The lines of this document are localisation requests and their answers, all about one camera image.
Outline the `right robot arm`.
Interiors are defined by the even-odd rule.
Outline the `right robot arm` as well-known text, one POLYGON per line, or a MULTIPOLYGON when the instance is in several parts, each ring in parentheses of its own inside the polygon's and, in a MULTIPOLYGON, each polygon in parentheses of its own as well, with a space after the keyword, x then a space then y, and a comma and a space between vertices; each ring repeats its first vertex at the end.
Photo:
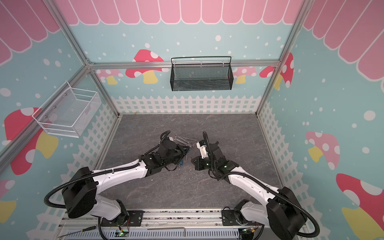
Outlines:
POLYGON ((192 159, 197 171, 208 170, 211 177, 236 186, 258 201, 244 200, 237 205, 240 224, 256 222, 269 227, 281 240, 294 237, 314 238, 320 225, 301 207, 293 191, 268 185, 246 172, 239 164, 228 161, 218 144, 197 143, 201 155, 192 159))

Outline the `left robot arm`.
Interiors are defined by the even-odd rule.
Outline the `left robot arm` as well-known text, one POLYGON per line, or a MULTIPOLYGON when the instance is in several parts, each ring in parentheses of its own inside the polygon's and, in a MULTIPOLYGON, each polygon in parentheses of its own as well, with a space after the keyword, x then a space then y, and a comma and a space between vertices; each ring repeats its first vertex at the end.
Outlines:
POLYGON ((88 167, 81 168, 69 182, 51 190, 45 196, 44 203, 52 208, 66 209, 71 219, 91 215, 116 226, 125 225, 130 215, 123 202, 100 194, 119 184, 159 173, 170 164, 177 166, 189 150, 189 146, 177 144, 166 137, 131 163, 95 171, 88 167))

